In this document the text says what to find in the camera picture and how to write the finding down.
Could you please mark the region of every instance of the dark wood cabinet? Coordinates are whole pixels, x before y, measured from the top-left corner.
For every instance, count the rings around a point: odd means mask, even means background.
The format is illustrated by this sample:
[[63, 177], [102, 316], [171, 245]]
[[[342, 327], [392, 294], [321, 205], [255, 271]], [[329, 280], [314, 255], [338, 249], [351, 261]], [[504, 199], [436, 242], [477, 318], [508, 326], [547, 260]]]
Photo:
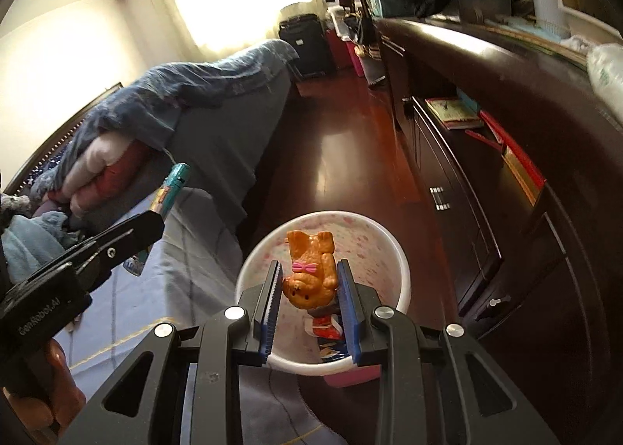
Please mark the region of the dark wood cabinet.
[[[592, 443], [623, 387], [621, 129], [577, 67], [474, 28], [431, 28], [377, 22], [397, 128], [437, 218], [462, 324], [563, 444]], [[535, 203], [499, 149], [429, 111], [425, 98], [457, 88], [540, 169]], [[616, 443], [607, 425], [605, 443]]]
[[407, 119], [404, 103], [409, 98], [409, 69], [404, 56], [404, 49], [392, 41], [381, 42], [381, 53], [387, 70], [391, 93], [394, 120], [403, 131], [407, 145], [413, 148], [413, 129], [411, 120]]

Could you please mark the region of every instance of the human hand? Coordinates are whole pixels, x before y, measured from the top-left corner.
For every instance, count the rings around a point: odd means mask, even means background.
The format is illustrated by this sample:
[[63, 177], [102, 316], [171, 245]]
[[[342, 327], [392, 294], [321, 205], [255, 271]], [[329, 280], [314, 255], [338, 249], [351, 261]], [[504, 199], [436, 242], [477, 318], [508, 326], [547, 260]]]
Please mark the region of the human hand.
[[60, 424], [59, 436], [61, 436], [86, 404], [86, 397], [76, 387], [76, 382], [67, 366], [65, 353], [55, 339], [51, 339], [46, 345], [46, 360], [54, 368], [51, 407], [39, 399], [19, 397], [4, 389], [4, 395], [19, 419], [33, 437], [44, 445], [47, 445], [49, 440], [39, 432], [41, 429], [57, 421]]

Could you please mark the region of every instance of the silver screw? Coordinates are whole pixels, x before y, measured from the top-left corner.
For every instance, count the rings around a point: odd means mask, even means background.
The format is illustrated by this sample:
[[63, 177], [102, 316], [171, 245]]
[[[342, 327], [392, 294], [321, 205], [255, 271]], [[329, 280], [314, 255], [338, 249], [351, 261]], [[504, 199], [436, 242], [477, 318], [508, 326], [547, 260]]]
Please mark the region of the silver screw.
[[375, 315], [379, 318], [392, 318], [394, 316], [394, 310], [389, 306], [379, 306], [375, 310]]
[[225, 317], [229, 320], [238, 320], [244, 316], [244, 308], [232, 306], [225, 310]]
[[173, 326], [170, 323], [162, 323], [157, 325], [154, 329], [154, 334], [157, 335], [158, 338], [166, 338], [169, 334], [173, 332]]
[[460, 338], [463, 334], [465, 334], [465, 329], [457, 323], [451, 323], [445, 328], [445, 331], [453, 338]]

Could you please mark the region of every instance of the snack package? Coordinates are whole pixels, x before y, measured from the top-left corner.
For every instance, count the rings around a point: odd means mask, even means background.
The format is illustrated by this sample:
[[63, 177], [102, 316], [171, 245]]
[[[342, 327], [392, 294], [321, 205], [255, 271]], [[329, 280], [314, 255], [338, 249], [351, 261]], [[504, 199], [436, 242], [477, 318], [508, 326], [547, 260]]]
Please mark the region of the snack package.
[[305, 332], [318, 338], [320, 358], [323, 362], [332, 362], [348, 357], [349, 353], [341, 317], [338, 314], [307, 317], [305, 319]]

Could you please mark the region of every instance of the pink item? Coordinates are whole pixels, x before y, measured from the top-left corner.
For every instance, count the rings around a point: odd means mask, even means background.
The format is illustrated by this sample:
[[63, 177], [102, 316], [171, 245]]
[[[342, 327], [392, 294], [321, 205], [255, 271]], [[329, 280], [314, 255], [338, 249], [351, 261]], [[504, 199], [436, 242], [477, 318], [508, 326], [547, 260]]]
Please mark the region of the pink item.
[[316, 274], [318, 264], [301, 264], [299, 261], [292, 262], [292, 272]]
[[354, 71], [357, 74], [357, 77], [358, 78], [365, 77], [363, 66], [361, 65], [361, 60], [359, 59], [357, 54], [354, 52], [354, 42], [348, 41], [347, 48], [348, 48], [348, 54], [350, 55], [351, 61], [353, 62]]
[[366, 366], [351, 369], [343, 373], [328, 374], [323, 376], [327, 385], [331, 387], [350, 387], [370, 380], [376, 380], [381, 376], [381, 366]]

